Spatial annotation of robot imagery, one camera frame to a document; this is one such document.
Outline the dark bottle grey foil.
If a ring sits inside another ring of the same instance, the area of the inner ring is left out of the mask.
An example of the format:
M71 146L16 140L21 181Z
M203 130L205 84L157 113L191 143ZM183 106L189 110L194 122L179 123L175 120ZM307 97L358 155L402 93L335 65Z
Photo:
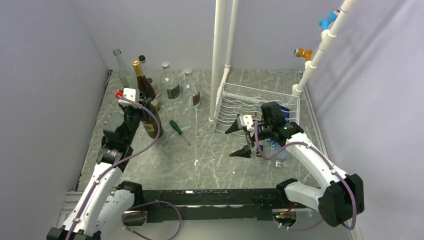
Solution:
M150 138L154 139L157 136L157 134L159 133L159 138L161 138L163 133L164 133L164 129L162 127L162 122L161 122L160 116L158 114L157 108L151 103L151 101L149 103L144 101L143 105L154 114L154 116L156 117L156 119L159 122L159 123L157 123L150 114L148 114L148 113L145 114L145 117L141 120L141 123L142 123L147 135Z

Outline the dark bottle gold foil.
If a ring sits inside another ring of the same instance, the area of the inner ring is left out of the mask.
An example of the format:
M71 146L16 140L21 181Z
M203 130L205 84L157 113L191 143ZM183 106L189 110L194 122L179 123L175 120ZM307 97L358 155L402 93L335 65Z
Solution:
M154 88L152 87L151 83L148 81L148 78L143 72L141 63L138 60L135 60L132 62L132 65L136 74L137 86L139 91L143 92L147 99L151 99L151 104L158 111L160 109L160 103L156 98Z

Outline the blue labelled water bottle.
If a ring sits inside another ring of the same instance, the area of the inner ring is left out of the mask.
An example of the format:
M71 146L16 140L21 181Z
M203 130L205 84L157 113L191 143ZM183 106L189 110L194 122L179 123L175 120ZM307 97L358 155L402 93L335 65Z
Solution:
M280 106L280 110L282 115L285 118L285 122L290 122L290 110L285 106ZM264 144L264 152L266 155L273 156L276 152L278 152L281 149L281 146L278 142L273 141L271 139L267 139ZM275 158L272 160L274 161L275 167L281 168L283 166L283 163L287 160L289 156L289 152L285 149L281 151Z

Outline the clear bottle white label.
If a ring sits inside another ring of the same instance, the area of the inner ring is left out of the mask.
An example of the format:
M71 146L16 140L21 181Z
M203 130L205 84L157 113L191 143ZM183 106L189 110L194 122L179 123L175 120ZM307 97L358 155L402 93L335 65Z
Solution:
M141 68L143 70L144 75L153 87L156 97L159 97L162 92L160 87L160 79L158 78L157 73L149 67L149 65L147 64L146 57L144 55L139 55L138 60L141 63Z

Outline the clear bottle silver cap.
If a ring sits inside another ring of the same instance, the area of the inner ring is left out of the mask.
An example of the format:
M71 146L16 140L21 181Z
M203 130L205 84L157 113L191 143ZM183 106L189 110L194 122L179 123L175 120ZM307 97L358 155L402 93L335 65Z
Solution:
M181 87L178 76L171 70L170 63L164 61L160 77L163 93L168 101L176 102L181 97Z

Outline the clear bottle dark green label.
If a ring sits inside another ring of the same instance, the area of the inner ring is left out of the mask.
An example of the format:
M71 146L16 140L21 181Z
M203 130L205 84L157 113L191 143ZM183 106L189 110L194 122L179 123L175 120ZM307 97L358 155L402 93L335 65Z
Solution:
M186 68L184 70L184 80L181 85L183 102L188 109L195 109L201 101L201 88L199 82L193 74L193 70Z

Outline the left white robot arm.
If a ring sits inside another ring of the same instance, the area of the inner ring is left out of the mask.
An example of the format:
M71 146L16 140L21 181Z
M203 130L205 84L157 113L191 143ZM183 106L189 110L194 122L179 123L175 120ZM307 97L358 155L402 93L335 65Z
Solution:
M131 144L141 121L157 118L141 102L118 103L124 115L117 119L122 123L107 121L92 177L62 225L49 230L48 240L105 240L126 211L137 210L145 202L141 184L123 181L116 186L116 182L136 156ZM108 200L114 186L116 191Z

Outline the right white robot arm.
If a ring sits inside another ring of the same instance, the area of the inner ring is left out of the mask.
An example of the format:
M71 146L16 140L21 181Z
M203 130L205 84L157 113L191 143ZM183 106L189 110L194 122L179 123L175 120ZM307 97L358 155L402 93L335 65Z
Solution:
M280 152L293 155L312 174L319 187L305 185L291 178L276 187L276 203L287 208L301 204L319 212L331 227L342 225L348 230L356 226L357 216L365 210L364 183L358 174L347 174L331 162L295 122L286 121L276 101L260 106L262 120L238 114L226 134L243 131L246 145L232 157L250 158L252 148L265 160L275 159Z

